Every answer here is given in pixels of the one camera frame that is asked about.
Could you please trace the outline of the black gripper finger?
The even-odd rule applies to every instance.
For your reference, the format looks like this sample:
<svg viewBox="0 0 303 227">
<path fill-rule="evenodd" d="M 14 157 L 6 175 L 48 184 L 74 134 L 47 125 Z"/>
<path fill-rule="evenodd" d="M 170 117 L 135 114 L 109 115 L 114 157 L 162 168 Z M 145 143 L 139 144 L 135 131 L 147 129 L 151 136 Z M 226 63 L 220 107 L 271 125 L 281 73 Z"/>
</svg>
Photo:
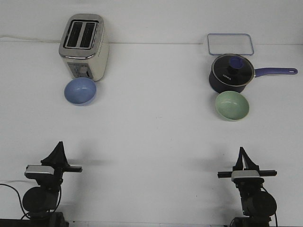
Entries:
<svg viewBox="0 0 303 227">
<path fill-rule="evenodd" d="M 245 163 L 245 167 L 247 170 L 255 170 L 255 171 L 259 171 L 259 166 L 256 165 L 248 156 L 248 154 L 246 153 L 246 151 L 244 150 L 242 152 L 242 157 Z"/>
<path fill-rule="evenodd" d="M 58 165 L 62 163 L 62 142 L 59 141 L 50 155 L 40 162 L 42 165 Z"/>
<path fill-rule="evenodd" d="M 237 159 L 236 164 L 235 164 L 235 171 L 243 170 L 243 159 L 242 159 L 243 150 L 244 150 L 244 148 L 240 147 L 238 159 Z"/>
<path fill-rule="evenodd" d="M 66 154 L 65 154 L 65 151 L 64 151 L 64 145 L 63 145 L 62 141 L 61 141 L 61 154 L 62 154 L 62 164 L 64 166 L 68 166 L 69 163 L 67 161 L 67 157 L 66 157 Z"/>
</svg>

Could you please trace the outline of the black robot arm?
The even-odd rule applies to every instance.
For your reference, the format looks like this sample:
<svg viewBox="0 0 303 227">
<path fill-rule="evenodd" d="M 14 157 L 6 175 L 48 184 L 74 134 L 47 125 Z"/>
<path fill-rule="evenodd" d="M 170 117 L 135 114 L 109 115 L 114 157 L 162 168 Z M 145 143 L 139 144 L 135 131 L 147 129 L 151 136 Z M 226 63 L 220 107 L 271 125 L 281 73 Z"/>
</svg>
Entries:
<svg viewBox="0 0 303 227">
<path fill-rule="evenodd" d="M 63 174 L 80 173 L 81 166 L 69 165 L 63 142 L 60 141 L 40 165 L 28 165 L 24 176 L 38 184 L 30 188 L 23 197 L 18 193 L 21 210 L 19 219 L 1 219 L 2 227 L 68 227 L 64 214 L 57 211 L 62 198 Z"/>
<path fill-rule="evenodd" d="M 218 172 L 218 178 L 230 178 L 238 189 L 243 217 L 234 217 L 231 227 L 268 227 L 276 216 L 277 203 L 264 188 L 264 177 L 276 176 L 276 170 L 260 170 L 240 147 L 236 164 L 229 172 Z"/>
</svg>

